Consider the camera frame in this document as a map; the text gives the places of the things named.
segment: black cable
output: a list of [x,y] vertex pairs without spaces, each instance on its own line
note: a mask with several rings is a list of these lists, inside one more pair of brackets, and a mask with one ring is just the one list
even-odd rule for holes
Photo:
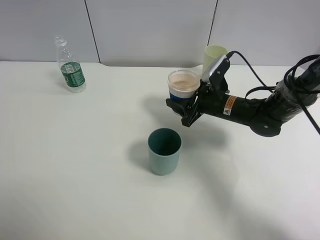
[[[247,99],[247,96],[250,93],[253,93],[255,91],[258,90],[269,90],[269,92],[273,92],[273,90],[275,89],[275,87],[270,87],[267,86],[258,76],[258,74],[255,72],[255,70],[252,68],[252,66],[250,65],[250,63],[247,61],[247,59],[238,51],[231,51],[229,52],[226,57],[229,59],[232,57],[233,54],[238,54],[244,61],[245,63],[248,65],[248,67],[251,69],[251,71],[253,72],[253,74],[255,75],[255,77],[259,80],[259,82],[264,86],[264,87],[256,87],[251,89],[245,96],[245,100]],[[320,127],[318,126],[318,124],[316,123],[316,121],[314,120],[314,118],[311,116],[310,112],[308,111],[307,107],[304,105],[302,99],[299,97],[299,94],[307,94],[307,95],[312,95],[312,94],[320,94],[320,90],[317,91],[307,91],[306,89],[297,89],[298,87],[295,85],[294,81],[290,81],[290,83],[288,82],[288,76],[291,73],[291,77],[292,79],[295,79],[295,74],[296,74],[296,70],[298,69],[298,67],[300,67],[303,64],[306,64],[312,60],[316,60],[317,58],[319,58],[320,55],[315,54],[315,55],[310,55],[310,56],[306,56],[304,58],[302,58],[295,66],[293,66],[292,68],[290,68],[284,75],[283,77],[283,82],[285,84],[285,86],[291,90],[293,92],[294,97],[296,98],[298,104],[300,105],[301,109],[304,111],[305,115],[308,117],[309,121],[311,122],[311,124],[313,125],[313,127],[315,128],[315,130],[318,132],[318,134],[320,135]]]
[[291,72],[292,72],[292,74],[291,74],[292,79],[295,79],[295,74],[296,74],[296,70],[298,69],[298,67],[300,67],[301,65],[306,64],[312,60],[317,59],[319,56],[320,55],[310,55],[310,56],[306,56],[303,59],[301,59],[295,66],[290,68],[285,73],[285,75],[283,77],[283,82],[286,85],[286,87],[292,91],[292,93],[293,93],[294,97],[296,98],[298,104],[300,105],[301,109],[303,110],[303,112],[305,113],[305,115],[307,116],[307,118],[309,119],[309,121],[311,122],[313,127],[315,128],[315,130],[320,135],[320,127],[318,126],[318,124],[316,123],[314,118],[311,116],[310,112],[308,111],[307,107],[305,106],[305,104],[303,103],[302,99],[299,96],[299,94],[307,94],[307,95],[319,94],[320,91],[307,91],[305,89],[298,90],[297,86],[294,84],[294,81],[290,81],[290,83],[288,82],[288,76]]
[[296,98],[298,104],[300,105],[300,107],[304,111],[305,115],[308,117],[308,119],[310,120],[310,122],[314,126],[315,130],[318,132],[318,134],[320,134],[320,127],[318,126],[318,124],[316,123],[314,118],[311,116],[310,112],[307,110],[307,108],[304,105],[303,101],[301,100],[301,98],[299,97],[299,95],[296,92],[293,92],[293,93],[295,95],[295,98]]
[[243,56],[240,52],[238,51],[231,51],[229,52],[226,56],[228,58],[230,58],[233,54],[238,54],[244,61],[245,63],[248,65],[248,67],[250,68],[250,70],[253,72],[253,74],[255,75],[255,77],[259,80],[259,82],[265,86],[266,88],[268,88],[268,86],[264,83],[264,81],[261,80],[261,78],[258,76],[258,74],[256,73],[256,71],[253,69],[253,67],[251,66],[251,64],[248,62],[248,60],[245,58],[245,56]]

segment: teal plastic cup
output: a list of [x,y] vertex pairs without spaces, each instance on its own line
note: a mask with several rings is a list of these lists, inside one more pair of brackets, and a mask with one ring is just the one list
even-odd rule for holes
[[152,171],[159,175],[172,173],[178,165],[181,146],[182,140],[176,131],[169,128],[153,131],[148,138]]

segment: plastic bottle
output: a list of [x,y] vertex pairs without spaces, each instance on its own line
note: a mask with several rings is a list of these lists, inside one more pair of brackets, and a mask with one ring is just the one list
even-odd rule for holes
[[56,61],[68,89],[73,93],[80,93],[86,89],[86,80],[79,61],[77,61],[67,49],[67,41],[60,35],[55,36]]

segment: robotic arm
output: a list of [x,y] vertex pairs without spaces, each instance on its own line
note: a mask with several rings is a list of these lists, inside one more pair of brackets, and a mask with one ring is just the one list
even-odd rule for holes
[[[274,137],[280,133],[282,124],[298,113],[307,111],[306,107],[318,99],[320,55],[303,58],[275,87],[267,87],[261,81],[264,86],[252,89],[245,98],[228,95],[230,91],[225,73],[230,67],[230,58],[234,53],[239,54],[247,62],[241,53],[231,51],[217,58],[202,74],[200,87],[192,98],[181,101],[166,99],[167,106],[182,117],[183,126],[190,127],[203,114],[208,114],[249,126],[258,135]],[[301,76],[295,78],[298,66],[311,60],[315,61]],[[257,90],[269,90],[272,94],[264,99],[247,99],[250,93]]]

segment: orange warning sticker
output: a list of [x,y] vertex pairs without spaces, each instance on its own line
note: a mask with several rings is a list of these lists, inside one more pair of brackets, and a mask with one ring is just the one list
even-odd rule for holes
[[224,115],[231,115],[231,110],[232,107],[236,101],[237,97],[236,96],[229,96],[228,100],[226,101],[225,105],[224,105],[224,109],[223,109],[223,114]]

